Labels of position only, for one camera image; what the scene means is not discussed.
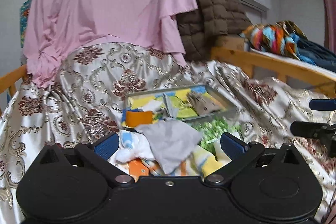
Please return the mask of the yellow striped sock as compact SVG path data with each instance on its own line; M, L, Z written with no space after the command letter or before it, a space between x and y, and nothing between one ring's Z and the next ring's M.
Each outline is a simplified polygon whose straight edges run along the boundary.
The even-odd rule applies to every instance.
M205 178L232 161L223 152L219 139L211 143L210 147L214 149L214 152L209 152L198 145L190 156L169 174L164 174L156 161L142 160L142 163L154 176L201 176Z

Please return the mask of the orange silicone cup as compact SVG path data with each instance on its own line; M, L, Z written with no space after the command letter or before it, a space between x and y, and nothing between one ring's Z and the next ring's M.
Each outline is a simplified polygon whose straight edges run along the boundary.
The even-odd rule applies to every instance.
M152 111L127 111L125 124L127 127L137 127L142 124L152 124L153 123L153 112Z

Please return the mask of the metal tray with cartoon picture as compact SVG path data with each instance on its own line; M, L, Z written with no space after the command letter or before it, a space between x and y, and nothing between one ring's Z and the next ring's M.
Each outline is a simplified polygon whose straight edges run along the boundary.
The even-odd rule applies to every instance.
M220 105L222 109L214 113L198 115L187 99L187 94L189 92L201 93L204 96L209 97L216 104ZM210 121L215 117L234 118L238 113L238 108L233 104L232 100L221 94L215 88L212 88L209 85L189 85L127 94L121 118L122 127L127 130L133 129L132 127L127 127L125 124L127 111L142 111L141 107L150 100L163 100L163 94L169 96L173 107L178 109L176 118L183 122L194 123L198 121Z

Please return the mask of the colourful wall poster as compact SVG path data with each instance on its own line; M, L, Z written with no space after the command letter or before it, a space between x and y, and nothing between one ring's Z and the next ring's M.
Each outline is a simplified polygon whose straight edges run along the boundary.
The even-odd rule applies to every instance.
M19 23L20 23L20 39L21 39L21 48L23 48L23 44L25 41L25 31L27 28L27 21L28 21L28 16L30 12L30 7L31 7L31 2L32 0L27 0L21 5L20 7L20 17L19 17Z

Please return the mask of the blue jeans pile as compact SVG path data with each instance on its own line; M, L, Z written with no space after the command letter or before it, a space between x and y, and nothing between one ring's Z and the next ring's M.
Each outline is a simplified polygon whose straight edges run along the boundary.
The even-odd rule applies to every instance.
M307 39L299 39L297 49L301 61L336 72L335 53Z

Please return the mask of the beige drawstring pouch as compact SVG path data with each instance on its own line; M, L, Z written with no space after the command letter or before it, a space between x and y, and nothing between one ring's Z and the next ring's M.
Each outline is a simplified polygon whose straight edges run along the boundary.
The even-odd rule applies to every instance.
M187 99L198 115L206 115L221 110L221 106L201 93L189 92Z

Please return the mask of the green candy bag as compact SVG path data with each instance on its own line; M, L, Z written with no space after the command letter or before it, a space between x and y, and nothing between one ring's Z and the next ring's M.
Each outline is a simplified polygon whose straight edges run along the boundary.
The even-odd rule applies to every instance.
M199 145L211 153L215 153L214 143L221 138L223 133L235 134L239 133L241 129L239 123L229 125L224 118L215 118L209 122L194 124L191 127L202 133Z

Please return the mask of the blue surgical face mask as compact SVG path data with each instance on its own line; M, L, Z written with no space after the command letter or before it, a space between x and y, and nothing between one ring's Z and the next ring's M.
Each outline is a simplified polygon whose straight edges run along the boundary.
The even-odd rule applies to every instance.
M171 118L168 108L163 100L152 99L141 107L142 111L151 111L153 120Z

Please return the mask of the pink draped sheet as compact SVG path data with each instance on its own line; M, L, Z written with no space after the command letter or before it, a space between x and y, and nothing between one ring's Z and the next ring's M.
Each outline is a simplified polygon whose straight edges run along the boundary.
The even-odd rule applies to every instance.
M185 65L176 16L197 7L196 0L32 0L23 47L27 71L46 88L70 53L108 42L154 48Z

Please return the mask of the pink curtain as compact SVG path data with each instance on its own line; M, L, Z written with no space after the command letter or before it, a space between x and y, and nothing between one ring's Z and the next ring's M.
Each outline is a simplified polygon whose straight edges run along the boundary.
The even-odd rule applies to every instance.
M325 47L335 53L336 0L323 0L325 8Z

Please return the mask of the grey cloth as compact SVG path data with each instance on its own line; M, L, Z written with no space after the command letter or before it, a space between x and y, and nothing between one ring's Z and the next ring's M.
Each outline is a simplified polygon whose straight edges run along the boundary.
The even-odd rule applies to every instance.
M141 124L135 131L146 137L164 174L171 174L190 156L201 141L202 133L175 119L178 109L173 107L168 95L163 94L163 102L168 116L153 124Z

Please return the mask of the white blue baby cloth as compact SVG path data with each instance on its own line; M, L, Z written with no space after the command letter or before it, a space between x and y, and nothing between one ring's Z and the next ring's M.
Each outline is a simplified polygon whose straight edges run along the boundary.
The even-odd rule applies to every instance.
M147 138L143 134L121 130L117 151L108 159L111 164L126 164L135 159L155 161Z

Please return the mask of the silver floral satin bedspread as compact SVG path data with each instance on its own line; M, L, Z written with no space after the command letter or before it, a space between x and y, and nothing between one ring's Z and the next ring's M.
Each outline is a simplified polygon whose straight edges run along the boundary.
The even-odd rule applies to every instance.
M238 116L232 123L240 139L268 148L291 142L298 148L321 184L323 198L315 217L325 221L335 205L335 159L318 141L290 133L293 121L335 123L335 112L309 108L309 101L324 99L323 94L273 77L254 80L227 63L181 68L159 51L108 43L70 54L52 86L41 89L26 79L7 105L1 116L1 223L24 220L16 189L45 145L73 148L118 131L129 92L197 84L207 84L234 102Z

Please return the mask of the brown quilted jacket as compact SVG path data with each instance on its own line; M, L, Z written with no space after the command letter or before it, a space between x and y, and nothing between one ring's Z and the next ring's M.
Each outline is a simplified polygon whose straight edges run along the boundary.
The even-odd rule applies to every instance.
M196 1L196 10L177 15L188 62L209 59L217 37L238 35L251 25L239 0Z

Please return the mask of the white orange medicine box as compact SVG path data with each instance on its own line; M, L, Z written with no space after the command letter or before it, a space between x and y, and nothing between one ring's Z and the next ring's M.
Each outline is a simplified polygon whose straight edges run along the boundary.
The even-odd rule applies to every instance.
M129 174L137 182L140 176L149 176L149 169L141 159L134 159L129 162Z

